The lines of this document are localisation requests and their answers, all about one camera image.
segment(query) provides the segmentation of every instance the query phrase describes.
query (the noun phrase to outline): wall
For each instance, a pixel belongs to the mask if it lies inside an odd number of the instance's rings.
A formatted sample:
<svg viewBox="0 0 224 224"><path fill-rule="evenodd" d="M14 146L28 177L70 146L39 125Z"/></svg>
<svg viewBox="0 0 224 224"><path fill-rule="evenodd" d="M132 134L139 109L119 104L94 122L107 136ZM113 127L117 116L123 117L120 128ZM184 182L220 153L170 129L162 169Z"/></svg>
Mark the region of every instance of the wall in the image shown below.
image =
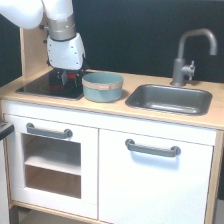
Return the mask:
<svg viewBox="0 0 224 224"><path fill-rule="evenodd" d="M224 2L74 0L75 18L93 69L171 77L180 36L208 28L218 56L205 37L189 38L185 58L195 60L194 79L224 83ZM19 29L0 18L0 86L21 75Z"/></svg>
<svg viewBox="0 0 224 224"><path fill-rule="evenodd" d="M0 86L22 74L19 28L0 15Z"/></svg>

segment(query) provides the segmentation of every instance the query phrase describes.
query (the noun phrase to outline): faucet handle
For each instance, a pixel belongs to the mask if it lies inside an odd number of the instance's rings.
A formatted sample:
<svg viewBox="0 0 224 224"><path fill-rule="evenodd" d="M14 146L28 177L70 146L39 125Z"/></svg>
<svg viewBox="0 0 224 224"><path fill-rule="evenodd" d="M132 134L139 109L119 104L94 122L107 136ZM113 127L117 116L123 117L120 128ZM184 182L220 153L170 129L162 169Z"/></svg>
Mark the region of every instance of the faucet handle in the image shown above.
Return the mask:
<svg viewBox="0 0 224 224"><path fill-rule="evenodd" d="M184 75L188 75L189 76L189 80L192 80L192 77L194 76L194 71L195 71L194 61L191 62L191 65L185 65L181 69L181 72Z"/></svg>
<svg viewBox="0 0 224 224"><path fill-rule="evenodd" d="M191 65L189 66L191 71L189 72L189 80L192 80L192 77L194 76L194 71L195 71L195 66L194 66L194 61L191 62Z"/></svg>

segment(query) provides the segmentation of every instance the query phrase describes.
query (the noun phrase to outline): oven window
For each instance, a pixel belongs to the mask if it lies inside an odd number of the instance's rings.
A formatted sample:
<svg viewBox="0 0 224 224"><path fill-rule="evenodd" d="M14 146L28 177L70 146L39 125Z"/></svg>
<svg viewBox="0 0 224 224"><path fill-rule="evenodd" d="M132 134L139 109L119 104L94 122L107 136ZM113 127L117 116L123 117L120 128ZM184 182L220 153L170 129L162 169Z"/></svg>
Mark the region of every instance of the oven window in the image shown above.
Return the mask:
<svg viewBox="0 0 224 224"><path fill-rule="evenodd" d="M26 187L81 198L81 144L23 135Z"/></svg>

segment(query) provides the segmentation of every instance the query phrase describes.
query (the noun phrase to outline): floor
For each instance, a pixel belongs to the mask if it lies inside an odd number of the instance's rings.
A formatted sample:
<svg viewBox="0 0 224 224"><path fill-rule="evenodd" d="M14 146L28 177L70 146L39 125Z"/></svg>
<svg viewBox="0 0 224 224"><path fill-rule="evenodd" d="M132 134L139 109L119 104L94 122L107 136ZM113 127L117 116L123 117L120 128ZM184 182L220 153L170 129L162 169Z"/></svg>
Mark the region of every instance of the floor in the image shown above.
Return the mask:
<svg viewBox="0 0 224 224"><path fill-rule="evenodd" d="M53 216L46 213L19 208L20 224L85 224L76 220ZM214 224L224 223L224 201L218 200Z"/></svg>

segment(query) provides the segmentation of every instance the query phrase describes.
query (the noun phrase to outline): drawer handle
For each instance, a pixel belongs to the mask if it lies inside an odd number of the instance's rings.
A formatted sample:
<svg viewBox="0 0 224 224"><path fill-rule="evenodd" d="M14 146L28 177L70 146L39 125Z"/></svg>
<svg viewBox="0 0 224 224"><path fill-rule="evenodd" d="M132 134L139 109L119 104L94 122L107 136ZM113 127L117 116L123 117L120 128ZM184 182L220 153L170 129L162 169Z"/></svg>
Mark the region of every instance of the drawer handle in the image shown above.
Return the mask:
<svg viewBox="0 0 224 224"><path fill-rule="evenodd" d="M69 129L66 129L64 132L57 132L57 131L50 131L50 130L44 130L44 129L38 129L35 128L33 124L28 123L26 125L27 132L34 135L41 135L46 137L52 137L52 138L59 138L59 139L66 139L69 137L72 137L72 131Z"/></svg>
<svg viewBox="0 0 224 224"><path fill-rule="evenodd" d="M180 155L181 149L178 146L173 146L170 150L167 149L157 149L157 148L149 148L146 146L135 145L135 142L132 139L127 139L125 141L125 145L127 146L129 151L147 153L151 155L164 156L164 157L175 157Z"/></svg>

